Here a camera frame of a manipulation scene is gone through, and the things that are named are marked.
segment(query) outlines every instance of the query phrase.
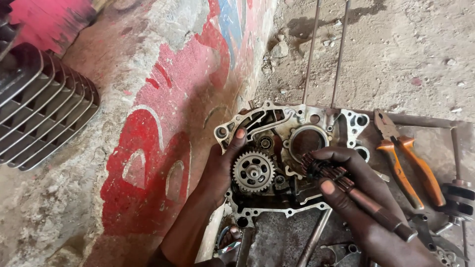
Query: gear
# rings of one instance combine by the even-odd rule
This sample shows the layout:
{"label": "gear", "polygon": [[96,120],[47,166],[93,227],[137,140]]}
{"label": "gear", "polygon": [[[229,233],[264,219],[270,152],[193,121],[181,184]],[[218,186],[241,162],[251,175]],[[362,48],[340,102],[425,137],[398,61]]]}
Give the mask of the gear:
{"label": "gear", "polygon": [[242,154],[234,163],[234,181],[242,190],[258,192],[266,189],[274,178],[276,168],[272,160],[261,152]]}

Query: dust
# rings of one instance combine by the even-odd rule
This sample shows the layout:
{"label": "dust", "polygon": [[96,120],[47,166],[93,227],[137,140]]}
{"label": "dust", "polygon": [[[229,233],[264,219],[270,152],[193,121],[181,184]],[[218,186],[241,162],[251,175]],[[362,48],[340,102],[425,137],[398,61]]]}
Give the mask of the dust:
{"label": "dust", "polygon": [[[337,107],[475,121],[471,1],[354,0],[351,5]],[[301,103],[307,60],[298,46],[312,37],[315,7],[316,1],[279,1],[267,48],[283,34],[289,54],[265,55],[257,105],[266,99]],[[335,23],[343,17],[344,1],[322,3],[317,37],[322,44],[331,35],[336,40],[313,61],[307,104],[331,104],[342,32]]]}

